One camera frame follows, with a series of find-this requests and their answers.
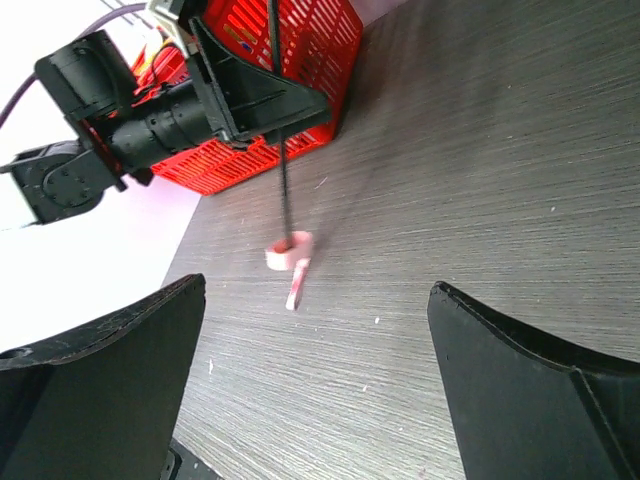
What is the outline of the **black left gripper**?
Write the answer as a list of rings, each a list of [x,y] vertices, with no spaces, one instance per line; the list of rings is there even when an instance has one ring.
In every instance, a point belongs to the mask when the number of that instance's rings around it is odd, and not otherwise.
[[[201,17],[188,21],[196,47],[188,47],[185,63],[213,136],[239,145],[257,136],[274,143],[278,126],[288,136],[328,123],[326,94],[256,67],[230,52]]]

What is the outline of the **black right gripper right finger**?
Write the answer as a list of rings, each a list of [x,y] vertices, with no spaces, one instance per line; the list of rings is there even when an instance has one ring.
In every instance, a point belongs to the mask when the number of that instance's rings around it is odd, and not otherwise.
[[[638,363],[446,282],[432,287],[427,318],[467,478],[638,478]]]

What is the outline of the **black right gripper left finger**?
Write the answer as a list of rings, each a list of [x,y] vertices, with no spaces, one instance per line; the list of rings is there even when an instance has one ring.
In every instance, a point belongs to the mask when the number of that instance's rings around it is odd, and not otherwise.
[[[205,311],[187,275],[1,355],[5,479],[193,479],[173,433]]]

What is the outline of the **pink folding umbrella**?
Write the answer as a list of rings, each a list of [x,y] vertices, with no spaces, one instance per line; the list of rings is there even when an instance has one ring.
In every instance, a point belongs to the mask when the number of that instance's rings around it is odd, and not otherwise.
[[[281,55],[279,2],[268,1],[269,38],[271,43],[272,73],[284,80]],[[293,272],[291,287],[285,302],[287,310],[296,311],[302,300],[304,281],[309,271],[313,251],[313,237],[309,232],[293,230],[292,206],[289,195],[286,141],[291,127],[287,123],[278,126],[276,139],[280,154],[281,207],[284,237],[265,251],[267,266],[275,271]]]

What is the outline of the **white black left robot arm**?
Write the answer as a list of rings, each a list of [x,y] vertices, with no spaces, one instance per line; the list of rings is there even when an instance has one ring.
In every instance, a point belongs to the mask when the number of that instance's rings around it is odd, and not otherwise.
[[[195,41],[188,79],[148,100],[103,30],[37,61],[36,78],[77,137],[24,151],[2,167],[33,224],[94,209],[109,188],[125,190],[126,175],[147,185],[152,166],[209,140],[244,148],[257,136],[274,143],[330,120],[326,94],[233,54],[201,16],[189,19],[188,31]]]

